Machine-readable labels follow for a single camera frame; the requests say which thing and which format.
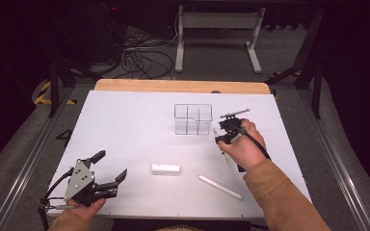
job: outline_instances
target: metal frame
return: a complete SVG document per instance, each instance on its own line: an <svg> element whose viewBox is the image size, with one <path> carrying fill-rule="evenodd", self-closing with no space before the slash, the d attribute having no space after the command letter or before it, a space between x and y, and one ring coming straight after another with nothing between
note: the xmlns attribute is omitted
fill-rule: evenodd
<svg viewBox="0 0 370 231"><path fill-rule="evenodd" d="M304 103L304 107L311 117L313 124L315 125L319 137L326 149L326 156L330 163L332 172L337 179L338 185L347 200L347 203L353 213L353 216L357 222L359 230L370 230L370 216L362 203L362 200L357 192L356 186L353 183L347 169L345 168L339 153L331 145L330 139L327 135L327 131L323 125L323 122L314 115L311 107L311 99L305 90L298 90L299 97Z"/></svg>
<svg viewBox="0 0 370 231"><path fill-rule="evenodd" d="M14 183L11 187L8 196L6 197L4 203L0 209L0 230L4 230L5 226L7 225L9 218L11 217L14 208L16 207L17 202L19 201L20 197L23 194L23 191L26 188L26 185L29 182L29 179L32 176L32 173L39 162L40 155L43 152L44 146L47 143L47 139L50 133L53 130L53 127L59 118L59 115L62 112L63 107L66 105L71 93L73 92L72 88L66 88L61 97L60 107L54 115L46 121L44 124L43 130L40 133L40 136L35 143L31 153L29 154L28 159L26 160L25 165L23 166L20 173L17 175Z"/></svg>
<svg viewBox="0 0 370 231"><path fill-rule="evenodd" d="M265 10L265 8L260 8L258 13L191 13L184 12L183 7L179 6L175 71L181 72L183 68L184 28L241 28L253 29L251 40L246 41L246 48L251 58L254 73L261 73L262 70L254 46L257 42Z"/></svg>

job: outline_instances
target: gray floor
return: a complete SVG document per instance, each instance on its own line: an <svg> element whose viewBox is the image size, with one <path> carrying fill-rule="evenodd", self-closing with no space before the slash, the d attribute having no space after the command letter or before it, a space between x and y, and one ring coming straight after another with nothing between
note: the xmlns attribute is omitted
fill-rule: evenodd
<svg viewBox="0 0 370 231"><path fill-rule="evenodd" d="M263 82L270 73L282 71L290 67L303 41L305 30L276 29L273 32L262 30L256 44L256 53L263 68L262 74L254 74L247 51L244 48L245 31L232 32L228 38L218 39L206 34L193 33L186 38L184 68L181 73L172 71L174 80L215 80ZM175 45L156 49L167 53L175 59ZM167 60L158 56L153 57L161 62ZM161 72L154 67L150 72ZM119 67L105 77L123 73ZM279 107L287 133L292 142L304 177L308 180L308 189L315 207L325 219L331 230L359 230L349 204L343 195L334 172L327 158L307 105L300 95L311 90L297 91L293 83L296 77L289 77L276 86ZM41 230L40 218L37 213L39 199L47 191L47 185L53 176L57 164L64 152L64 141L56 137L66 129L73 129L84 100L94 81L78 79L76 88L70 99L77 99L76 105L66 105L53 129L48 134L47 142L41 147L39 161L36 167L30 169L30 178L24 182L25 188L19 194L18 201L13 202L13 210L8 212L0 230ZM0 155L0 208L11 191L13 183L31 153L36 151L36 142L50 120L47 118L49 105L38 105L15 136L7 144ZM330 98L329 88L323 83L321 97L321 117L333 148L339 153L354 185L360 194L362 202L370 216L370 179L361 167L357 157L349 145L339 121L337 111ZM97 218L92 230L109 230L112 221Z"/></svg>

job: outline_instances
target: forearm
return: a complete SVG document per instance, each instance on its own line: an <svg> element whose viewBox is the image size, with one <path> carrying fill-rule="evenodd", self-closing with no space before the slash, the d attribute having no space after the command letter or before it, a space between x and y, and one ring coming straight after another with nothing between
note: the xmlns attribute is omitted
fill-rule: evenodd
<svg viewBox="0 0 370 231"><path fill-rule="evenodd" d="M314 206L270 160L250 168L244 179L271 230L330 230Z"/></svg>
<svg viewBox="0 0 370 231"><path fill-rule="evenodd" d="M91 221L80 218L71 211L66 210L53 221L49 231L90 231L91 228Z"/></svg>

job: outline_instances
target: white pen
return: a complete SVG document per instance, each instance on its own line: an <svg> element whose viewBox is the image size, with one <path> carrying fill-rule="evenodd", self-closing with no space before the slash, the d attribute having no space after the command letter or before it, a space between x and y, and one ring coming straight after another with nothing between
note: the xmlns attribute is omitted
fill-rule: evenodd
<svg viewBox="0 0 370 231"><path fill-rule="evenodd" d="M201 181L203 181L203 182L205 182L205 183L207 183L207 184L209 184L209 185L211 185L211 186L213 186L213 187L215 187L215 188L217 188L219 190L222 190L225 193L228 193L230 195L233 195L234 197L236 197L236 198L238 198L240 200L243 199L243 196L241 194L239 194L239 193L237 193L235 191L232 191L232 190L228 189L227 187L225 187L225 186L223 186L223 185L221 185L219 183L216 183L215 181L213 181L213 180L211 180L209 178L206 178L206 177L200 175L199 176L199 180L201 180Z"/></svg>

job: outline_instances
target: hand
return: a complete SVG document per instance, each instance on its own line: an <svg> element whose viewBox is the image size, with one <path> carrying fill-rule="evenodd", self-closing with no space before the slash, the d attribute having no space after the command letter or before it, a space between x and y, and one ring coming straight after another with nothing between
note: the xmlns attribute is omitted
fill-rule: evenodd
<svg viewBox="0 0 370 231"><path fill-rule="evenodd" d="M263 137L256 130L256 125L248 119L242 118L241 120L241 125L246 128L246 131L260 142L264 148L266 148ZM266 157L260 149L247 136L242 136L232 144L226 144L224 141L219 141L218 145L223 152L229 154L229 156L245 170L248 170L266 160Z"/></svg>
<svg viewBox="0 0 370 231"><path fill-rule="evenodd" d="M73 199L70 199L67 201L67 205L78 205L79 206L75 209L71 209L70 211L85 220L92 220L94 218L94 215L97 214L97 212L103 207L105 203L106 203L106 199L104 198L101 198L95 201L90 207L87 207L82 204L79 205Z"/></svg>

